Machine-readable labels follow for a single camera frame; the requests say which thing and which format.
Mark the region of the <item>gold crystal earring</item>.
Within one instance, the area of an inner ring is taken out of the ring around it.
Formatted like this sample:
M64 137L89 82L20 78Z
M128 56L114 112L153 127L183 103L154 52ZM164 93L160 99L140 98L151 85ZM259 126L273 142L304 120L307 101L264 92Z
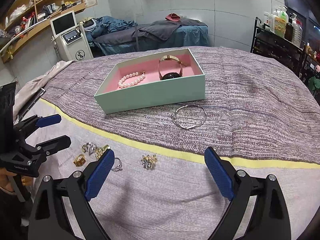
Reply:
M147 170L153 170L157 163L157 156L154 155L143 155L141 158L142 166Z

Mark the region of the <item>beige strap wristwatch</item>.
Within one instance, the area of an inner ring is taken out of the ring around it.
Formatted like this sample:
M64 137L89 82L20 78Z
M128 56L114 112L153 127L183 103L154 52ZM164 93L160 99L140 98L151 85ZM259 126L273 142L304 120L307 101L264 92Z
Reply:
M158 75L161 81L183 77L183 70L187 65L178 57L164 55L158 61Z

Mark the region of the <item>beige cloth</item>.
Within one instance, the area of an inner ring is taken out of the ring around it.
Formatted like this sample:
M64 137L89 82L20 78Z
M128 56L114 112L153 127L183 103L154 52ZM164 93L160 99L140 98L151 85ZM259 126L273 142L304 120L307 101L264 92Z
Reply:
M13 120L17 119L19 111L41 88L43 88L51 79L57 76L61 71L67 68L74 61L59 61L45 74L28 81L15 95L15 104L13 106Z

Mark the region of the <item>gold brooch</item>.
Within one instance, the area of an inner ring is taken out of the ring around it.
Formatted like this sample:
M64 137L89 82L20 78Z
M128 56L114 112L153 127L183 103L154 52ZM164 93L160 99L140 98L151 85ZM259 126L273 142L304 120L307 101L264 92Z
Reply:
M96 160L99 160L100 157L108 150L110 149L109 145L105 145L103 147L96 147L94 152L95 152L95 158Z

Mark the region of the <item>white beauty machine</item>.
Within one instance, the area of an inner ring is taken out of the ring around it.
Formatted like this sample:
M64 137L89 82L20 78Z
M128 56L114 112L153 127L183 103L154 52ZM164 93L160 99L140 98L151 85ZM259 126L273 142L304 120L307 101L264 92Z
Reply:
M93 59L83 25L76 22L74 11L62 14L50 21L58 58L63 61Z

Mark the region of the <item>mint box pink lining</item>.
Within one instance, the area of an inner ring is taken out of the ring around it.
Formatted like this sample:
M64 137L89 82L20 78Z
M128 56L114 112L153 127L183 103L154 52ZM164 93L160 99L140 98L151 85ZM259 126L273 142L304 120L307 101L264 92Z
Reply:
M183 77L159 79L158 61L178 57L187 66ZM205 74L190 49L175 49L116 64L94 95L106 114L205 98Z

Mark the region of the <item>green potted plant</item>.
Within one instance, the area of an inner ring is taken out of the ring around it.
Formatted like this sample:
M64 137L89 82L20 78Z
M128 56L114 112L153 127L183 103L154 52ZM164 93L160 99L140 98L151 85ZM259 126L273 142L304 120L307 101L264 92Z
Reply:
M320 90L320 79L315 76L311 77L308 81L308 88L310 93L315 96Z

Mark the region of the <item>grey blanket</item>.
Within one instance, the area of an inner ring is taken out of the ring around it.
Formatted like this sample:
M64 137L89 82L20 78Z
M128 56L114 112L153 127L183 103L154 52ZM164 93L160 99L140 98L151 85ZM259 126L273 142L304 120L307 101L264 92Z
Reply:
M138 34L138 38L145 37L154 41L166 41L179 27L185 26L205 26L205 28L208 29L208 26L205 23L190 18L182 18L179 22L160 20L151 24L141 24L137 27L137 30L132 27L126 30L104 34L93 38L93 41L109 45L117 45L135 41L136 33Z

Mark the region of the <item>red cloth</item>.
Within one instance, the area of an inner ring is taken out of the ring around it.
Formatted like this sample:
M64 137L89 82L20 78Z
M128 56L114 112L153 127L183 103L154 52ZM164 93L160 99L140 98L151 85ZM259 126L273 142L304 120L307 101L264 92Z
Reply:
M180 17L178 14L176 14L176 13L171 13L171 14L168 14L168 15L165 17L165 19L166 19L167 21L171 21L171 22L179 22L180 19L181 19L181 17Z

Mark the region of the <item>black trolley rack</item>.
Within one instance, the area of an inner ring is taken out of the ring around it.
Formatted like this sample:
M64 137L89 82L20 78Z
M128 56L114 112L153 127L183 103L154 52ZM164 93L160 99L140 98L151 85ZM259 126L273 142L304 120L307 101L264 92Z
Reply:
M304 60L304 51L292 42L265 28L258 17L255 18L251 53L275 59L292 70L297 76Z

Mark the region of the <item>blue massage bed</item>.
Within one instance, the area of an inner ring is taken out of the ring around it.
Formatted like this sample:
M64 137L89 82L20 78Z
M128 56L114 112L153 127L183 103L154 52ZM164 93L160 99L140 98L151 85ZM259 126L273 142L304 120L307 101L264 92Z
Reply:
M94 57L161 48L210 46L205 23L175 13L150 24L137 24L111 16L92 18L84 23L84 30Z

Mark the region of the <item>clear plastic bottle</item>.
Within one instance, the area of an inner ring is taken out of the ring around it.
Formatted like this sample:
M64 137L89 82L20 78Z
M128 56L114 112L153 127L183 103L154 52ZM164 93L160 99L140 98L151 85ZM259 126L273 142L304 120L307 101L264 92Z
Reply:
M301 40L302 40L302 32L303 29L300 25L299 20L294 20L293 21L293 38L292 38L292 43L300 48Z

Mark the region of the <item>green pump bottle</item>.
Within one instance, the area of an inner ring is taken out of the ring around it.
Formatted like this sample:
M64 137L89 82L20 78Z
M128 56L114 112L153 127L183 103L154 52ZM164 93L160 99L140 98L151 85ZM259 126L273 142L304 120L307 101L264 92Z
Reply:
M274 32L276 35L284 38L286 32L287 18L288 15L285 11L284 6L278 6L274 11Z

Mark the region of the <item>wooden wall shelf unit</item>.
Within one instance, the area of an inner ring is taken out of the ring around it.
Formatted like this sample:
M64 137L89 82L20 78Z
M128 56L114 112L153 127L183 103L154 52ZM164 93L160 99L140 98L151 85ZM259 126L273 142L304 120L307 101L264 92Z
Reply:
M13 59L25 44L49 27L52 19L64 12L82 12L85 7L84 0L15 0L1 17L2 30L11 36L10 44L1 52L2 61Z

